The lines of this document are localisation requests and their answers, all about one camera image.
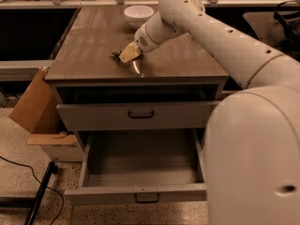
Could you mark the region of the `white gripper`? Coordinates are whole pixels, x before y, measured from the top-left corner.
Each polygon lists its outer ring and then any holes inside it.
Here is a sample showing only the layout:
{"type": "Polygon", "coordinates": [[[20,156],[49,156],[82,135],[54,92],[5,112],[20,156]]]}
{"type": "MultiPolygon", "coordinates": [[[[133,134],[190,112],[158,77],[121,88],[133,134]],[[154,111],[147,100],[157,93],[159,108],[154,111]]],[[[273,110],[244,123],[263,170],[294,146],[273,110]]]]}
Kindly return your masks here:
{"type": "Polygon", "coordinates": [[[133,58],[138,57],[142,52],[150,53],[155,48],[156,44],[146,34],[146,30],[142,26],[136,31],[134,35],[134,42],[127,45],[126,50],[122,51],[119,55],[119,59],[123,64],[126,64],[133,58]]]}

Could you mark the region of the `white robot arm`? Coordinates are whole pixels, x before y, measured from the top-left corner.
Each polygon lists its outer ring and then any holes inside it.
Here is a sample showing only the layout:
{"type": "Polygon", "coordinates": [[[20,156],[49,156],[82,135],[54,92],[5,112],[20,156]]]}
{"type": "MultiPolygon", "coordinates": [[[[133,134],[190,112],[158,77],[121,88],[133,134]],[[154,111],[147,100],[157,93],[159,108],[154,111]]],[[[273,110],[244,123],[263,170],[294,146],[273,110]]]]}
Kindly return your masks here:
{"type": "Polygon", "coordinates": [[[198,0],[158,0],[120,59],[181,33],[242,88],[216,106],[204,133],[209,224],[300,225],[300,63],[206,15],[198,0]]]}

